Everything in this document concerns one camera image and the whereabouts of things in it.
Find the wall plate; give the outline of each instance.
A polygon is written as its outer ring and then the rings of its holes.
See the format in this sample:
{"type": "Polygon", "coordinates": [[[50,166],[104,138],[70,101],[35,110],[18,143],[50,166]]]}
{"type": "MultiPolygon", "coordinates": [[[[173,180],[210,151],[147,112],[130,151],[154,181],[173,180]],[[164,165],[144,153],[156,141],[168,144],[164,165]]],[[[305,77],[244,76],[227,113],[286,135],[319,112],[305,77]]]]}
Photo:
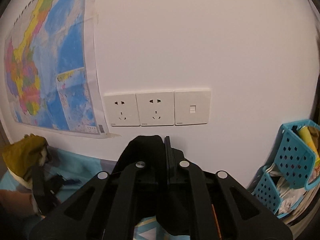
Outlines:
{"type": "Polygon", "coordinates": [[[111,126],[140,126],[135,94],[103,97],[111,126]]]}
{"type": "Polygon", "coordinates": [[[211,91],[174,92],[174,113],[176,125],[201,124],[209,122],[211,91]]]}
{"type": "Polygon", "coordinates": [[[142,126],[174,125],[174,94],[171,92],[136,94],[142,126]]]}

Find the barcode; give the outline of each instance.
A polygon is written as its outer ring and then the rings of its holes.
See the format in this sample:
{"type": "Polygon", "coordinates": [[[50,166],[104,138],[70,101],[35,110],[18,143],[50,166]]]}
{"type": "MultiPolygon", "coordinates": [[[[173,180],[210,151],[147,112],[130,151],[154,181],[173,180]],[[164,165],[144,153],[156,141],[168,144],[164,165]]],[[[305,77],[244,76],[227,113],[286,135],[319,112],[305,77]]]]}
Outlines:
{"type": "Polygon", "coordinates": [[[104,129],[103,129],[102,124],[99,124],[99,130],[100,130],[100,133],[104,133],[104,129]]]}

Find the wall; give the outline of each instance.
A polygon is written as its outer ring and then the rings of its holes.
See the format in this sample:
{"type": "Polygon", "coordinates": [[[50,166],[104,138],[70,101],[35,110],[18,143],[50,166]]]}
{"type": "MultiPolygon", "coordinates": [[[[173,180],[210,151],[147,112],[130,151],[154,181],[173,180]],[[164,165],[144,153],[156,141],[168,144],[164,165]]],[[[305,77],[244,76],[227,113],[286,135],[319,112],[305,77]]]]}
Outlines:
{"type": "MultiPolygon", "coordinates": [[[[4,39],[29,0],[12,0],[4,39]]],[[[0,61],[0,119],[10,140],[26,133],[79,154],[117,160],[137,135],[169,135],[204,170],[226,170],[247,186],[283,122],[308,118],[319,74],[307,0],[96,0],[100,93],[211,88],[210,122],[110,127],[121,137],[80,138],[26,127],[11,117],[0,61]]]]}

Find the map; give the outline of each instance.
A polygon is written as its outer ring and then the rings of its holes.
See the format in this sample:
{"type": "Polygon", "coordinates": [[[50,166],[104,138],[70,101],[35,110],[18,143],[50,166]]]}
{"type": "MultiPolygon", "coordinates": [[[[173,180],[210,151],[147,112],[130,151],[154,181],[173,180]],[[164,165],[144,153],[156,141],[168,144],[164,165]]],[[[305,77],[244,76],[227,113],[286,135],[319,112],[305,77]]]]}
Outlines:
{"type": "Polygon", "coordinates": [[[32,0],[14,23],[5,43],[4,66],[17,122],[57,131],[106,133],[94,49],[86,60],[84,51],[86,39],[93,40],[92,14],[84,20],[92,1],[32,0]],[[84,32],[87,22],[91,33],[84,32]]]}

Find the mustard yellow cloth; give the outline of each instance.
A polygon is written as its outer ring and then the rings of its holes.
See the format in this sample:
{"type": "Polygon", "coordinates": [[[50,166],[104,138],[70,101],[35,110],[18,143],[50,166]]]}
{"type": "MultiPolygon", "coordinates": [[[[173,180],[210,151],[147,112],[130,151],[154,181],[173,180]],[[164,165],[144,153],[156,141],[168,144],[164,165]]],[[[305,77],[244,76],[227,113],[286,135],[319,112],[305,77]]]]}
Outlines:
{"type": "Polygon", "coordinates": [[[2,157],[14,174],[28,181],[31,178],[31,167],[38,165],[42,158],[41,151],[47,145],[44,137],[25,135],[22,140],[4,147],[2,157]]]}

